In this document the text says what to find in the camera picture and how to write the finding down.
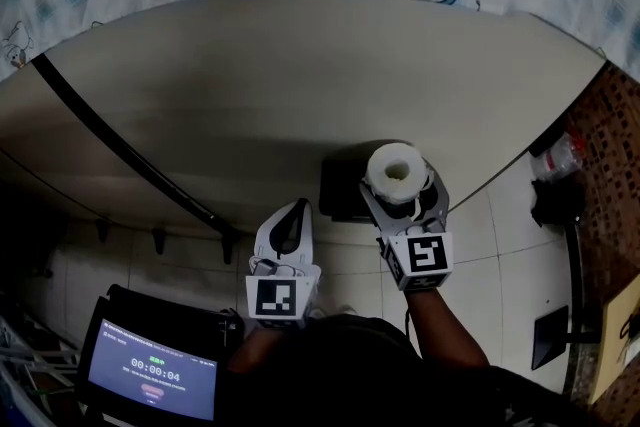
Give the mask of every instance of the paper towel roll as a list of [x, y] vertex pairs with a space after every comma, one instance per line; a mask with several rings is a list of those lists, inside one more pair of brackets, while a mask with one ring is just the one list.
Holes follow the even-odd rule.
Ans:
[[404, 143], [378, 148], [369, 159], [365, 176], [372, 192], [392, 205], [417, 198], [427, 178], [427, 165], [422, 155]]

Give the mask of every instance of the tablet screen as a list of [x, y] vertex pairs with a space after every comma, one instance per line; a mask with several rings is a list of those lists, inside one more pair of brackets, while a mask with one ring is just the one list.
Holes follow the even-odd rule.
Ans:
[[138, 336], [103, 320], [89, 381], [150, 407], [213, 420], [215, 361]]

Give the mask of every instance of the dark sleeve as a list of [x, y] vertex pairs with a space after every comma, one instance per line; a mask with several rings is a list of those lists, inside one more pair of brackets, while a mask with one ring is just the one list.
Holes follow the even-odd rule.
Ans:
[[467, 394], [475, 395], [474, 409], [495, 417], [504, 414], [501, 425], [580, 426], [588, 416], [565, 397], [498, 367], [464, 370], [456, 381], [464, 381]]

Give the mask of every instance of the black cable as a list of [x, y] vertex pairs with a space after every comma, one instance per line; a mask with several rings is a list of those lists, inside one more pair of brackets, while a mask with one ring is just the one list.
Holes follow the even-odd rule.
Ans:
[[407, 308], [407, 312], [404, 314], [404, 334], [407, 337], [407, 340], [411, 341], [411, 336], [409, 336], [409, 321], [411, 320], [411, 315], [409, 315], [409, 308]]
[[79, 201], [73, 199], [71, 196], [65, 194], [64, 192], [62, 192], [61, 190], [55, 188], [53, 185], [51, 185], [49, 182], [44, 181], [42, 178], [40, 178], [37, 174], [35, 174], [33, 171], [31, 171], [28, 167], [26, 167], [25, 165], [23, 165], [21, 162], [19, 162], [18, 160], [16, 160], [15, 158], [13, 158], [7, 151], [3, 150], [2, 148], [0, 148], [0, 152], [2, 152], [2, 154], [7, 157], [11, 162], [13, 162], [15, 165], [17, 165], [20, 169], [22, 169], [23, 171], [25, 171], [26, 173], [30, 174], [31, 176], [33, 176], [36, 180], [38, 180], [40, 183], [46, 185], [47, 187], [49, 187], [51, 190], [57, 192], [58, 194], [60, 194], [60, 196], [62, 196], [63, 198], [71, 201], [72, 203], [75, 203], [76, 205], [78, 205], [81, 208], [84, 208], [87, 212], [91, 212], [93, 215], [100, 217], [101, 219], [104, 219], [105, 221], [107, 221], [110, 224], [115, 224], [111, 219], [109, 219], [108, 217], [103, 216], [102, 214], [99, 214], [98, 212], [96, 212], [95, 210], [89, 208], [86, 205], [83, 205], [82, 203], [80, 203]]

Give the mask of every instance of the black object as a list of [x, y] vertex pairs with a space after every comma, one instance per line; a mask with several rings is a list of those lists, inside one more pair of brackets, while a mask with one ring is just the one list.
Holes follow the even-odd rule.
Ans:
[[300, 246], [304, 209], [308, 203], [304, 198], [296, 201], [293, 208], [278, 221], [271, 230], [271, 233], [269, 233], [269, 243], [271, 244], [271, 248], [277, 253], [278, 259], [280, 255], [293, 253], [298, 249], [298, 246]]
[[555, 183], [533, 182], [536, 204], [531, 215], [543, 224], [577, 224], [585, 208], [584, 189], [568, 176]]
[[98, 230], [98, 240], [104, 244], [109, 234], [109, 223], [104, 219], [97, 219], [96, 229]]
[[413, 278], [409, 278], [409, 281], [404, 287], [404, 292], [424, 292], [425, 289], [437, 288], [440, 286], [440, 283], [442, 283], [442, 280], [446, 277], [446, 274], [431, 274], [429, 276], [416, 276]]
[[[582, 272], [582, 255], [580, 252], [580, 237], [578, 225], [567, 224], [564, 227], [565, 239], [567, 241], [567, 252], [569, 253], [569, 270], [571, 273], [571, 332], [579, 333], [583, 329], [584, 317], [584, 286]], [[579, 347], [576, 345], [570, 348], [569, 359], [573, 360], [579, 355]], [[564, 383], [565, 394], [573, 390], [578, 373], [573, 365], [569, 365], [567, 377]]]
[[[360, 183], [367, 173], [371, 155], [385, 144], [406, 143], [400, 140], [378, 140], [357, 144], [327, 155], [322, 161], [320, 178], [320, 213], [330, 216], [334, 222], [371, 223], [371, 213], [362, 198]], [[438, 202], [436, 187], [429, 187], [420, 193], [422, 214]], [[393, 219], [411, 217], [415, 204], [390, 205], [380, 201], [380, 206]]]
[[447, 256], [444, 252], [442, 237], [417, 237], [407, 239], [411, 272], [436, 271], [447, 268]]
[[568, 343], [600, 343], [600, 333], [567, 333], [568, 327], [568, 306], [536, 320], [531, 370], [540, 368], [563, 354]]
[[632, 315], [620, 329], [620, 339], [628, 336], [630, 340], [634, 340], [638, 335], [640, 335], [640, 315]]
[[103, 320], [143, 338], [218, 363], [215, 422], [224, 419], [226, 366], [244, 338], [244, 323], [235, 312], [211, 312], [183, 306], [132, 292], [118, 285], [101, 297], [93, 312], [78, 368], [76, 395], [86, 404], [91, 417], [87, 425], [100, 424], [102, 413], [133, 425], [211, 425], [212, 422], [177, 415], [127, 399], [89, 382], [89, 370], [96, 341], [102, 335]]
[[96, 112], [76, 93], [60, 74], [47, 56], [40, 54], [31, 60], [38, 73], [49, 87], [60, 97], [67, 107], [118, 157], [134, 171], [171, 198], [182, 208], [200, 219], [203, 223], [222, 234], [224, 261], [231, 263], [233, 244], [240, 239], [240, 233], [220, 217], [196, 201], [175, 183], [164, 176], [149, 161], [120, 137]]
[[164, 253], [164, 242], [167, 238], [167, 233], [161, 228], [154, 228], [151, 230], [151, 235], [153, 235], [153, 243], [156, 246], [156, 254], [161, 255]]
[[[287, 290], [284, 297], [278, 291]], [[296, 314], [296, 281], [293, 279], [262, 279], [258, 281], [258, 300], [256, 314], [295, 316]]]
[[272, 260], [263, 258], [258, 260], [256, 269], [253, 271], [254, 276], [273, 276], [278, 271], [278, 264]]
[[400, 262], [398, 262], [398, 258], [396, 257], [396, 254], [389, 250], [389, 252], [387, 253], [387, 264], [389, 264], [389, 269], [391, 270], [391, 274], [393, 274], [393, 278], [396, 280], [396, 283], [399, 285], [400, 282], [402, 281], [402, 278], [404, 278], [404, 271], [402, 270], [402, 266], [400, 265]]

